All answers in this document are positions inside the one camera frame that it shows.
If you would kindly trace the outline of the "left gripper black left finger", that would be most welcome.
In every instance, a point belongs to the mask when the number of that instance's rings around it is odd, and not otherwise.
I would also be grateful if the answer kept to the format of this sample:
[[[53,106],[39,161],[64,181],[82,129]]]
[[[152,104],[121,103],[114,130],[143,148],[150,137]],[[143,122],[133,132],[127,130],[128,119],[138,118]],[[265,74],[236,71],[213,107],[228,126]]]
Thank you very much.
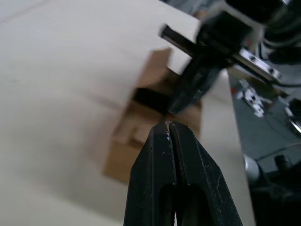
[[[166,121],[151,128],[130,172],[124,225],[174,225],[176,175]]]

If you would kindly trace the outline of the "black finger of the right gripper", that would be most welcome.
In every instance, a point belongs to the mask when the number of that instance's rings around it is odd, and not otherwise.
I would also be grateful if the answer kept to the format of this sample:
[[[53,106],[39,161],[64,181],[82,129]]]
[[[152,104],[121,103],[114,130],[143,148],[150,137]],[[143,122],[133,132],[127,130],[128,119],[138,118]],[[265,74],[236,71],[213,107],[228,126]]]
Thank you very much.
[[[204,96],[214,85],[216,82],[219,73],[221,72],[221,68],[205,68],[202,70],[201,75],[202,77],[202,84],[200,88],[200,97]]]
[[[170,99],[168,111],[176,115],[191,104],[207,78],[204,54],[194,56],[184,68]]]

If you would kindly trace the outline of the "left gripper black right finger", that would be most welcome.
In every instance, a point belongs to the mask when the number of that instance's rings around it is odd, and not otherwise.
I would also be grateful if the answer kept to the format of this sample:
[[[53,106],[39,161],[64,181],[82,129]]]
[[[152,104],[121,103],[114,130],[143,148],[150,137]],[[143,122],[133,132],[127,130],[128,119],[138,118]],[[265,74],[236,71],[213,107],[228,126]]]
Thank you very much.
[[[178,180],[176,217],[180,226],[240,226],[242,221],[220,167],[179,122],[170,122]]]

